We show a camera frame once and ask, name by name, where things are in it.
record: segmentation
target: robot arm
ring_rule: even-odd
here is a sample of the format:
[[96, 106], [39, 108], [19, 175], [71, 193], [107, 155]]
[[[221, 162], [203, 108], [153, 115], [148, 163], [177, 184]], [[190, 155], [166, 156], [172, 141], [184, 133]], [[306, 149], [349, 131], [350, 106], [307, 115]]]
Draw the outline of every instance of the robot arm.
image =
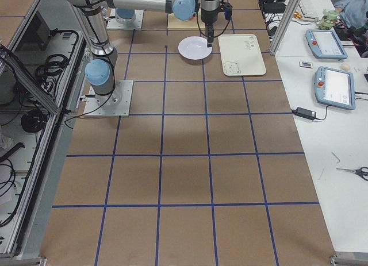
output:
[[219, 12], [224, 12], [224, 3], [220, 0], [67, 0], [74, 5], [74, 13], [82, 27], [85, 38], [96, 57], [109, 56], [114, 47], [101, 16], [101, 6], [123, 9], [140, 9], [174, 13], [180, 20], [188, 20], [198, 12], [201, 6], [202, 21], [206, 26], [208, 46], [211, 46], [213, 24], [217, 21]]

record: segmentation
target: power adapter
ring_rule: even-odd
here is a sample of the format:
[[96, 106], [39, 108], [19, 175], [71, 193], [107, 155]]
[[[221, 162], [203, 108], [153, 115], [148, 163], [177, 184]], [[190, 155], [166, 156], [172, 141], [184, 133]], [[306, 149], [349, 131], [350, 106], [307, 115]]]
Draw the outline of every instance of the power adapter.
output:
[[310, 111], [308, 109], [297, 107], [295, 110], [292, 110], [294, 115], [297, 115], [298, 117], [307, 118], [311, 121], [314, 121], [316, 119], [316, 112]]
[[286, 5], [284, 3], [263, 3], [264, 13], [284, 13]]

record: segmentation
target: small white object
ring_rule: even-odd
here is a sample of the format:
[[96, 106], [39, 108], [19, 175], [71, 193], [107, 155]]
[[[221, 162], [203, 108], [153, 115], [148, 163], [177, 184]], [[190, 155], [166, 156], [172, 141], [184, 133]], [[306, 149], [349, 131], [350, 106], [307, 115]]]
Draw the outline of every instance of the small white object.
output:
[[340, 68], [343, 69], [344, 71], [348, 71], [351, 69], [350, 65], [347, 63], [341, 64]]
[[200, 36], [184, 38], [179, 43], [178, 49], [182, 56], [192, 60], [206, 58], [212, 52], [212, 47], [207, 47], [207, 39]]
[[221, 35], [218, 43], [225, 75], [264, 75], [266, 73], [256, 35]]

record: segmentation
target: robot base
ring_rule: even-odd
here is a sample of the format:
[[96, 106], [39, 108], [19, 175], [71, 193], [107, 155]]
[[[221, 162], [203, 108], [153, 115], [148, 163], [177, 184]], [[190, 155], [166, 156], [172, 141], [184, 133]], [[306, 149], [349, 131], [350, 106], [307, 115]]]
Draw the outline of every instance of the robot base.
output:
[[[100, 109], [85, 115], [85, 117], [122, 117], [129, 116], [129, 110], [131, 108], [133, 81], [132, 80], [117, 80], [115, 91], [119, 91], [121, 94], [121, 100], [116, 105], [102, 106]], [[90, 95], [94, 95], [92, 87], [89, 91]], [[91, 112], [99, 107], [94, 98], [89, 98], [86, 102], [84, 113]]]
[[[110, 17], [115, 16], [115, 9], [111, 9]], [[127, 24], [121, 24], [116, 21], [116, 19], [110, 19], [108, 25], [106, 26], [107, 30], [134, 30], [134, 29], [142, 29], [143, 23], [143, 10], [135, 10], [136, 19]]]

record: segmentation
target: grid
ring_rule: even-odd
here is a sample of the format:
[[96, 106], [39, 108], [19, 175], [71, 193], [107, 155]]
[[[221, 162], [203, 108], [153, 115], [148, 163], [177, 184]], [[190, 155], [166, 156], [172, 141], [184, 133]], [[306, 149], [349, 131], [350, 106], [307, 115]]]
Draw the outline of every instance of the grid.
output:
[[[75, 210], [95, 213], [95, 236], [89, 249], [94, 259], [86, 259], [88, 263], [279, 266], [299, 264], [302, 258], [303, 265], [328, 265], [333, 249], [276, 62], [267, 53], [266, 30], [263, 22], [261, 25], [243, 22], [241, 18], [247, 13], [246, 16], [253, 14], [255, 20], [262, 20], [258, 5], [256, 0], [229, 1], [234, 1], [237, 9], [232, 29], [227, 33], [257, 35], [267, 68], [265, 76], [225, 77], [221, 73], [218, 45], [211, 57], [200, 64], [183, 62], [175, 51], [177, 40], [198, 33], [169, 31], [165, 26], [157, 27], [156, 23], [150, 28], [151, 18], [158, 17], [154, 13], [145, 13], [148, 25], [144, 24], [142, 32], [110, 33], [112, 39], [122, 36], [126, 39], [117, 47], [117, 66], [125, 67], [116, 68], [116, 77], [135, 80], [132, 113], [129, 118], [77, 121], [67, 155], [70, 166], [64, 169], [51, 217], [54, 223], [62, 214], [75, 214]], [[244, 8], [239, 7], [242, 3], [246, 5]], [[227, 97], [234, 102], [229, 104]], [[80, 199], [79, 196], [73, 203], [73, 197], [68, 198], [68, 195], [73, 195], [70, 187], [75, 182], [64, 176], [79, 174], [81, 165], [81, 172], [86, 171], [88, 163], [92, 164], [89, 174], [104, 165], [106, 187], [100, 187], [100, 193], [95, 191], [93, 198]], [[143, 172], [152, 175], [136, 177]], [[244, 173], [240, 175], [243, 183], [223, 187], [231, 182], [229, 172]], [[278, 184], [277, 178], [270, 178], [273, 172], [280, 174], [282, 181], [290, 179], [290, 184]], [[129, 174], [134, 174], [132, 182], [117, 182]], [[254, 185], [258, 185], [257, 190], [252, 189]], [[283, 186], [294, 189], [288, 192]], [[140, 213], [150, 219], [145, 225], [139, 224], [143, 221]], [[125, 220], [125, 215], [129, 215], [129, 220]], [[136, 238], [140, 238], [141, 241], [137, 241], [141, 244], [144, 241], [145, 246], [146, 241], [151, 240], [154, 242], [149, 246], [152, 251], [137, 248], [140, 251], [138, 256], [135, 253], [137, 257], [132, 251], [132, 257], [124, 254], [113, 260], [115, 254], [109, 252], [106, 242], [114, 233], [119, 233], [120, 226], [112, 224], [114, 217], [121, 219], [123, 226], [115, 244], [121, 240], [135, 246]], [[177, 223], [178, 227], [171, 226], [170, 222]], [[43, 253], [57, 265], [50, 244], [58, 236], [60, 226], [51, 225], [56, 228], [49, 228], [51, 232], [47, 233]], [[186, 237], [191, 238], [190, 243], [184, 242]], [[190, 244], [203, 249], [195, 251]], [[123, 253], [124, 247], [130, 250], [123, 244], [115, 250]], [[249, 250], [258, 255], [247, 253]]]

